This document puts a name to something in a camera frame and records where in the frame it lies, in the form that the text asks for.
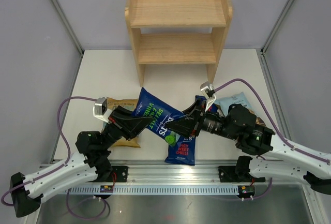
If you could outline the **blue sea salt vinegar bag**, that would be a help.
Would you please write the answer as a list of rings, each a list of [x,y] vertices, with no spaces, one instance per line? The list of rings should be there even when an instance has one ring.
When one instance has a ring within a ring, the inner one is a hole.
[[[165,127],[165,124],[184,116],[184,113],[163,102],[156,96],[141,88],[138,103],[133,116],[152,117],[148,129],[164,139],[168,145],[174,147],[177,142],[187,140],[174,131]]]

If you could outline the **blue spicy chilli bag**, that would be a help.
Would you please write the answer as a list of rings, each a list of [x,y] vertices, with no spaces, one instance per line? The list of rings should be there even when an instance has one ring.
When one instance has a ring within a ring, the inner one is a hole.
[[[168,146],[165,163],[174,165],[195,165],[195,137],[179,136],[174,146]]]
[[[203,101],[203,100],[206,100],[206,98],[204,96],[199,96],[199,95],[196,95],[195,96],[195,99],[196,100],[200,100],[200,101]],[[218,112],[218,107],[216,104],[212,104],[208,110],[208,112],[212,112],[212,113],[217,113]]]

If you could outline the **blue spicy chilli bag front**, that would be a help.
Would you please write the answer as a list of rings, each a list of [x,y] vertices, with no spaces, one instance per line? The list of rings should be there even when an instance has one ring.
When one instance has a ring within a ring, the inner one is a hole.
[[[168,146],[165,163],[174,165],[195,165],[195,137],[179,136],[174,146]]]

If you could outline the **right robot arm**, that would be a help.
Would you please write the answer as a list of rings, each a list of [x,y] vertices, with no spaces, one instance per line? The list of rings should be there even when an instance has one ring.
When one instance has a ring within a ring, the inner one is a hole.
[[[293,180],[316,192],[330,194],[330,154],[314,151],[257,123],[257,117],[241,104],[229,106],[227,116],[208,112],[206,102],[197,100],[185,115],[166,127],[188,138],[205,131],[236,142],[244,155],[235,166],[219,167],[221,182],[261,182],[267,177]]]

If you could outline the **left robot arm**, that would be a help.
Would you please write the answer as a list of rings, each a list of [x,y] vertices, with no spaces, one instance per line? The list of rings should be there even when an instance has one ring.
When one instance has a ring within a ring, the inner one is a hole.
[[[131,140],[152,122],[152,117],[134,116],[123,107],[110,110],[97,103],[95,118],[102,120],[102,131],[82,131],[77,136],[77,151],[36,173],[14,174],[10,179],[11,198],[15,215],[25,217],[38,210],[58,193],[86,182],[105,182],[114,179],[108,160],[109,148],[119,139]]]

